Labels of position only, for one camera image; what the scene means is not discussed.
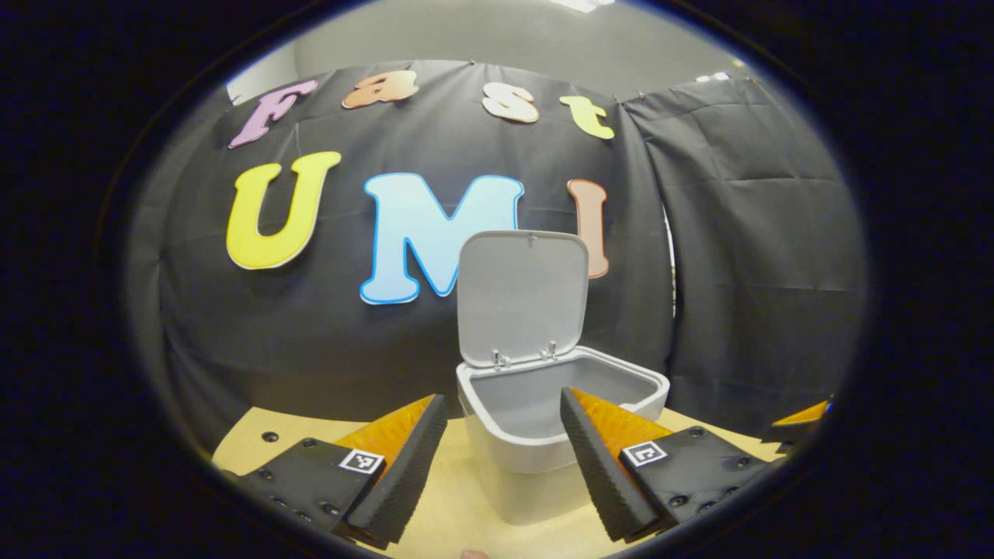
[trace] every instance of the bin lid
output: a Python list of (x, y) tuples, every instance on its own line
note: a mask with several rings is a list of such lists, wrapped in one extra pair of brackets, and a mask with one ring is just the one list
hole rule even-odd
[(459, 253), (459, 351), (474, 367), (573, 349), (586, 311), (586, 244), (548, 231), (485, 231)]

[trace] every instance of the white plastic container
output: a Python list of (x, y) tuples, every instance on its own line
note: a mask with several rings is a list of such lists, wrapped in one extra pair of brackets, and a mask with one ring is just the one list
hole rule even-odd
[(500, 516), (531, 524), (590, 502), (560, 420), (572, 386), (655, 421), (670, 383), (577, 346), (587, 284), (575, 235), (489, 231), (459, 255), (459, 402), (480, 483)]

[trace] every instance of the gray wall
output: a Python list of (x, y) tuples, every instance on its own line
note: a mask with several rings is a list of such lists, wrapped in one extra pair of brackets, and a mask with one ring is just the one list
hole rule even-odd
[(472, 59), (622, 100), (745, 71), (720, 46), (630, 2), (584, 14), (548, 0), (378, 0), (315, 27), (293, 49), (295, 68), (283, 55), (268, 57), (236, 79), (238, 102), (301, 77), (391, 60)]

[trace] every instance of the light blue letter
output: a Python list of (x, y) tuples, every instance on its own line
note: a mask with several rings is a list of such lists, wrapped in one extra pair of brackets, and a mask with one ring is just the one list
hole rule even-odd
[(359, 294), (369, 304), (390, 304), (411, 302), (420, 291), (408, 276), (407, 245), (434, 292), (446, 296), (455, 286), (467, 239), (480, 231), (518, 229), (518, 198), (525, 187), (507, 177), (477, 177), (451, 218), (419, 175), (375, 176), (365, 190), (376, 199), (376, 237), (373, 277)]

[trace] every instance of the table surface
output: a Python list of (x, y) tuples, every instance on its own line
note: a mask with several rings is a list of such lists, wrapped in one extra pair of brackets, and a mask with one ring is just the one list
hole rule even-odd
[[(656, 423), (671, 431), (700, 425), (760, 459), (772, 461), (781, 457), (776, 453), (779, 443), (761, 443), (759, 439), (713, 427), (672, 410), (663, 410)], [(244, 475), (301, 439), (310, 437), (332, 443), (364, 425), (252, 408), (221, 441), (212, 462), (221, 469)], [(265, 442), (261, 434), (267, 431), (278, 433), (279, 440)], [(456, 559), (467, 549), (483, 551), (492, 559), (583, 559), (604, 557), (638, 543), (610, 541), (590, 502), (527, 526), (504, 522), (484, 495), (472, 459), (466, 421), (449, 420), (424, 492), (401, 542), (392, 544), (386, 552), (375, 551), (415, 559)]]

